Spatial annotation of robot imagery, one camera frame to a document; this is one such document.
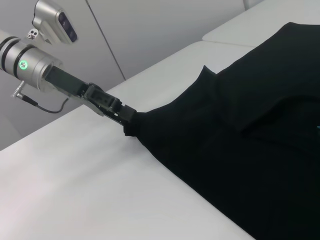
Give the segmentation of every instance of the white table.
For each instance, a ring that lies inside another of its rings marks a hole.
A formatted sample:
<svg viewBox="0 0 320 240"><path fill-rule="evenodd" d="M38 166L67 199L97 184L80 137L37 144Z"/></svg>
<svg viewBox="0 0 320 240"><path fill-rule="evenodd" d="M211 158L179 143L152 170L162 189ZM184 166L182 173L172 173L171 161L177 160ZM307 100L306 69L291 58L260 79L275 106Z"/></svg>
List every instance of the white table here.
<svg viewBox="0 0 320 240"><path fill-rule="evenodd" d="M257 47L289 22L320 25L320 0L264 0L203 40Z"/></svg>
<svg viewBox="0 0 320 240"><path fill-rule="evenodd" d="M109 91L138 111L174 100L203 65L251 47L197 42ZM2 240L251 240L123 129L82 106L0 152Z"/></svg>

